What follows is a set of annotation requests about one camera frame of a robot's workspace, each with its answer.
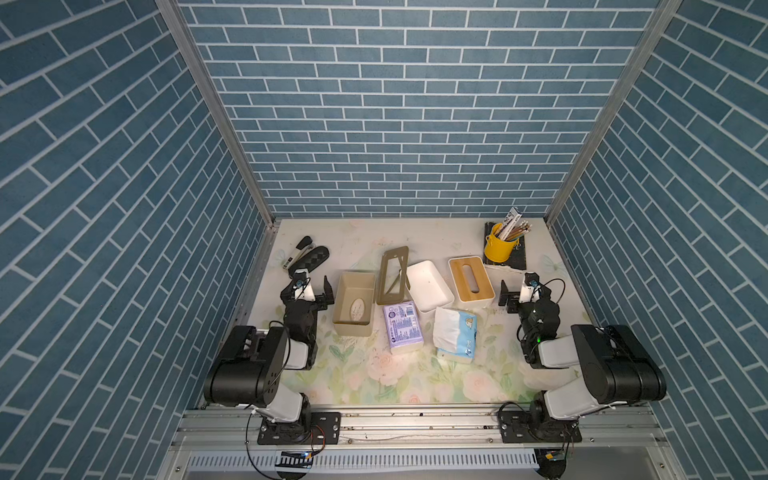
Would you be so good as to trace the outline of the black book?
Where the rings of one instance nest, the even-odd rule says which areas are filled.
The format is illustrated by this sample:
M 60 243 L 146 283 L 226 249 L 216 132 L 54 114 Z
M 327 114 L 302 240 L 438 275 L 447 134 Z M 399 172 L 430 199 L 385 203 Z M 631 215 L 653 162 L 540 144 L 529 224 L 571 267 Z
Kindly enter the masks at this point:
M 496 265 L 496 266 L 507 266 L 512 269 L 516 270 L 526 270 L 527 269 L 527 260 L 526 260 L 526 252 L 525 252 L 525 237 L 519 237 L 516 239 L 519 241 L 519 244 L 512 252 L 509 260 L 503 264 L 493 264 L 488 262 L 485 257 L 484 253 L 482 255 L 483 263 L 486 265 Z

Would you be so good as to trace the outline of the white tissue box base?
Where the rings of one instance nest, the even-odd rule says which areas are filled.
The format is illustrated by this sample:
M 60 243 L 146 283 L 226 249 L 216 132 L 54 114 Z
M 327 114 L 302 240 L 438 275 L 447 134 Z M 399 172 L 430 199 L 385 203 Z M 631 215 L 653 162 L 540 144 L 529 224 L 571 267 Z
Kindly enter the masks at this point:
M 429 314 L 437 307 L 447 307 L 455 301 L 447 282 L 431 260 L 407 267 L 409 294 L 422 314 Z

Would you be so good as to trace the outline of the beige tissue box base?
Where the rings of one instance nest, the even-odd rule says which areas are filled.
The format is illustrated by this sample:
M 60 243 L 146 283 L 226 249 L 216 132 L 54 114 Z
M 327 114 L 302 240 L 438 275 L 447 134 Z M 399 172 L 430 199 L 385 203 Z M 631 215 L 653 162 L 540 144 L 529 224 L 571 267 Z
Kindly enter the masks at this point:
M 373 332 L 376 277 L 372 272 L 341 273 L 332 323 L 340 336 L 368 337 Z

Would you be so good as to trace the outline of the floral table mat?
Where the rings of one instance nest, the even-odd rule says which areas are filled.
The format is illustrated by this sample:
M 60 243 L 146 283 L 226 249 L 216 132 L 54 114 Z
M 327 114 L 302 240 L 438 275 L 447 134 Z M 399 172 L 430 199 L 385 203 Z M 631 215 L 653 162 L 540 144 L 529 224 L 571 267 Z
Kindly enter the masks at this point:
M 476 218 L 285 219 L 271 244 L 249 323 L 264 327 L 284 314 L 281 290 L 289 278 L 282 264 L 304 237 L 329 249 L 312 284 L 337 285 L 347 271 L 377 272 L 383 254 L 407 247 L 411 263 L 429 260 L 443 278 L 453 258 L 478 256 L 485 221 Z M 521 352 L 519 320 L 495 300 L 471 306 L 479 320 L 478 352 L 460 364 L 438 357 L 431 342 L 407 354 L 393 354 L 383 318 L 376 316 L 366 337 L 339 335 L 332 311 L 318 317 L 318 354 L 312 368 L 283 373 L 281 382 L 321 404 L 525 403 L 538 391 L 559 388 L 580 375 L 571 367 L 535 369 Z

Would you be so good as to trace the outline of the beige black stapler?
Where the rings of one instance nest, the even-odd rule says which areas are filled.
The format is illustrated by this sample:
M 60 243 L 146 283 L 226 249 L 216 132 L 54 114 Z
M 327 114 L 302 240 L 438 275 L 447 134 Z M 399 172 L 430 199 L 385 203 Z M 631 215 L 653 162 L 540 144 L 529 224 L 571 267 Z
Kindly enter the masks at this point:
M 288 270 L 289 267 L 299 258 L 301 258 L 303 255 L 305 255 L 309 250 L 311 250 L 314 247 L 313 239 L 306 235 L 304 236 L 294 247 L 294 250 L 287 256 L 287 258 L 284 260 L 282 264 L 282 268 L 284 270 Z

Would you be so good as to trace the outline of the yellow pen cup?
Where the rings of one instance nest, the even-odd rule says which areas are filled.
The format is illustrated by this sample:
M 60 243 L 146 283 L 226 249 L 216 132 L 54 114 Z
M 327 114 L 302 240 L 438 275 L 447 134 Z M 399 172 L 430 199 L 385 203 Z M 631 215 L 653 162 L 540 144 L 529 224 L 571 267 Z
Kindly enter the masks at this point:
M 487 222 L 485 224 L 485 247 L 483 253 L 488 262 L 493 264 L 503 264 L 509 260 L 512 252 L 519 244 L 519 241 L 500 240 L 495 236 L 497 227 L 498 225 L 493 222 Z

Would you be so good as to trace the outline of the white box wooden lid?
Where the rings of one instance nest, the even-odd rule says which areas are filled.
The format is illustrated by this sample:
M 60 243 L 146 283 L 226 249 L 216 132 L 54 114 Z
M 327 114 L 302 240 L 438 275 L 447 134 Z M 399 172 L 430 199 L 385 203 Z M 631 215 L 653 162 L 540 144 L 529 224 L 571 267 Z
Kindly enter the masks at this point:
M 479 256 L 452 258 L 448 261 L 457 300 L 461 309 L 483 308 L 495 299 L 495 291 Z

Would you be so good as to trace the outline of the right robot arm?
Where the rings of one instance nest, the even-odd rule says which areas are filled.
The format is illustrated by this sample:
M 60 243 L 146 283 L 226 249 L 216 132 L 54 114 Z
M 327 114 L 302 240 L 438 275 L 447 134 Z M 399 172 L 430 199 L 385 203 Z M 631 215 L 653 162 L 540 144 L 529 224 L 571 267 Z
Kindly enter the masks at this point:
M 581 371 L 561 387 L 538 392 L 526 408 L 502 404 L 496 416 L 503 442 L 569 446 L 582 441 L 581 418 L 666 396 L 664 374 L 629 327 L 575 324 L 559 335 L 560 305 L 537 273 L 527 272 L 517 291 L 502 283 L 498 305 L 519 316 L 516 339 L 530 367 Z

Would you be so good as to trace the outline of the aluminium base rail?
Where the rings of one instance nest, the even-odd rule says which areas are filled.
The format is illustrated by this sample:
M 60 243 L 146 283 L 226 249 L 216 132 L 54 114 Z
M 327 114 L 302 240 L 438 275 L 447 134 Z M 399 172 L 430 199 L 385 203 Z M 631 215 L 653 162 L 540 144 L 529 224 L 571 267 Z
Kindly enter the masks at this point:
M 545 463 L 568 479 L 680 479 L 683 468 L 646 406 L 604 410 L 549 442 L 496 404 L 322 406 L 302 444 L 261 444 L 259 416 L 189 410 L 163 479 L 533 479 Z

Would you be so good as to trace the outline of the blue white tissue pack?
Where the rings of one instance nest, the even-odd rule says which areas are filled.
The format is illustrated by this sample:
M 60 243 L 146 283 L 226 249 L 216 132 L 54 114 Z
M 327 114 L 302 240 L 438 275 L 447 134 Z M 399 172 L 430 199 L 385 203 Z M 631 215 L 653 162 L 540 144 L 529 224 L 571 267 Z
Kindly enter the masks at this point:
M 444 361 L 470 364 L 476 353 L 477 329 L 475 314 L 437 307 L 433 325 L 437 357 Z

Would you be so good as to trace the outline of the black glasses case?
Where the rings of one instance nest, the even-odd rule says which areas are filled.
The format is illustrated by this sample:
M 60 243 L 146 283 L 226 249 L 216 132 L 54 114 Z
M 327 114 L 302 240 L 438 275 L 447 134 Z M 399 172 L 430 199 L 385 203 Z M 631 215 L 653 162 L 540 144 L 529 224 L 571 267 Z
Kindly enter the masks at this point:
M 318 246 L 297 259 L 288 269 L 288 274 L 293 277 L 298 270 L 312 272 L 322 265 L 330 257 L 326 246 Z

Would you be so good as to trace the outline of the beige tissue box lid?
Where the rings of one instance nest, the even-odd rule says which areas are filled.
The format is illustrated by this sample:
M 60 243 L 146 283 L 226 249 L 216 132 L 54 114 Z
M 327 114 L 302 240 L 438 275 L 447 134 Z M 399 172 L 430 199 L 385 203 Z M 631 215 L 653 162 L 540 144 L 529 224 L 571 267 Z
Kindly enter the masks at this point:
M 390 249 L 383 254 L 376 290 L 376 302 L 379 305 L 393 305 L 405 300 L 409 287 L 408 259 L 407 246 Z

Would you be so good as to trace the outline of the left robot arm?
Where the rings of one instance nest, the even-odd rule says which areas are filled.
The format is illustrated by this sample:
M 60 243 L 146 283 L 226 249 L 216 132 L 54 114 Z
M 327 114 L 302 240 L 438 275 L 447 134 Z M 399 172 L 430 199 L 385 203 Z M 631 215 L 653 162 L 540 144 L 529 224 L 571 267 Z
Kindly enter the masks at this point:
M 259 445 L 335 445 L 341 414 L 317 412 L 308 396 L 281 383 L 286 371 L 308 371 L 318 353 L 318 313 L 334 304 L 327 279 L 311 289 L 299 270 L 280 293 L 283 319 L 267 329 L 235 326 L 216 356 L 203 388 L 209 404 L 251 408 L 261 417 Z

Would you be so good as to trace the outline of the purple tissue paper pack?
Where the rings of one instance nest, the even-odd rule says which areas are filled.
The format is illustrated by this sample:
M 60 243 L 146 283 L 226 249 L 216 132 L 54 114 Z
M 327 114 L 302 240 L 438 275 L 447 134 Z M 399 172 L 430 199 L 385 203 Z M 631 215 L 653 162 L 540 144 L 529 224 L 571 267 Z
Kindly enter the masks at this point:
M 417 308 L 412 301 L 385 305 L 382 310 L 393 355 L 410 353 L 424 345 Z

